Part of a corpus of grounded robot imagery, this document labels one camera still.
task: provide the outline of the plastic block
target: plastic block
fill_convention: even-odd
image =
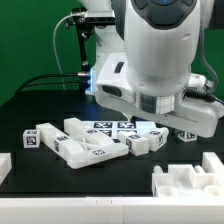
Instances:
[[[168,165],[154,168],[152,191],[158,197],[224,197],[224,166],[215,153],[204,153],[201,166]]]
[[[183,142],[197,141],[197,135],[183,131],[178,134],[178,138]]]
[[[149,140],[149,150],[155,152],[166,144],[168,134],[169,130],[167,128],[154,128],[144,134],[143,137]]]
[[[108,135],[98,131],[88,125],[85,121],[80,121],[77,118],[71,118],[64,120],[65,132],[71,137],[77,135],[83,136],[88,143],[106,146],[113,144],[114,141]]]
[[[39,130],[25,130],[23,133],[24,148],[38,148],[40,145]]]
[[[9,171],[12,169],[11,155],[10,153],[0,154],[0,184],[8,175]]]
[[[68,158],[68,165],[73,169],[82,168],[109,159],[128,154],[128,146],[122,143],[113,143],[102,146],[97,150],[89,150]]]
[[[40,131],[40,140],[66,161],[69,156],[84,152],[84,148],[77,141],[51,124],[40,124],[36,128]]]
[[[117,139],[128,145],[129,151],[135,156],[140,156],[149,152],[149,141],[145,137],[139,136],[136,132],[120,131]]]
[[[40,130],[41,141],[66,160],[68,166],[73,169],[128,154],[128,147],[122,143],[113,142],[105,146],[81,143],[70,138],[49,123],[37,125],[37,129]]]

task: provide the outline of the green backdrop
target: green backdrop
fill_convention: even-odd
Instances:
[[[76,0],[7,0],[1,1],[0,4],[0,105],[2,105],[27,79],[42,74],[58,73],[52,47],[53,30],[62,17],[80,4]],[[65,73],[79,71],[80,58],[74,28],[65,30],[61,27],[57,40],[63,71]],[[217,95],[221,97],[224,95],[223,40],[224,31],[206,31],[206,55],[219,75]],[[87,43],[87,52],[89,61],[93,64],[94,38]],[[193,72],[206,74],[198,57],[195,58],[192,68]]]

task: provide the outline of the black table surface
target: black table surface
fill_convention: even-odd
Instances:
[[[24,149],[25,129],[49,122],[63,131],[63,120],[125,120],[119,112],[100,107],[93,97],[75,91],[27,91],[0,107],[0,153],[11,153],[12,170],[0,186],[0,197],[151,196],[155,165],[201,165],[203,152],[216,152],[224,160],[224,120],[213,138],[183,143],[170,129],[167,144],[157,152],[132,154],[73,170],[41,143]]]

